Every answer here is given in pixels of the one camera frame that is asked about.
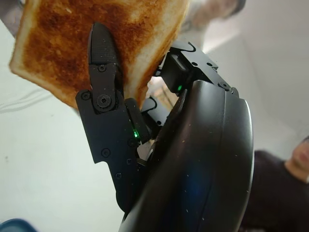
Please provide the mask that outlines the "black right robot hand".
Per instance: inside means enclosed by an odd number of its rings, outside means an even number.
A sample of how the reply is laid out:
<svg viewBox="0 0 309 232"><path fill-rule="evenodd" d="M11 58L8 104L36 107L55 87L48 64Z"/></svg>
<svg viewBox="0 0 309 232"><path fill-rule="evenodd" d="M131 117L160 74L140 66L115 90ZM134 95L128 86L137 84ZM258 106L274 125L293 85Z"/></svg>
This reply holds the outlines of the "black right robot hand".
<svg viewBox="0 0 309 232"><path fill-rule="evenodd" d="M149 151L151 135L134 99L124 98L114 39L101 23L89 34L91 89L76 95L93 161L109 166L122 232L235 232L253 178L250 109L217 66L191 43L175 42L157 68L178 100Z"/></svg>

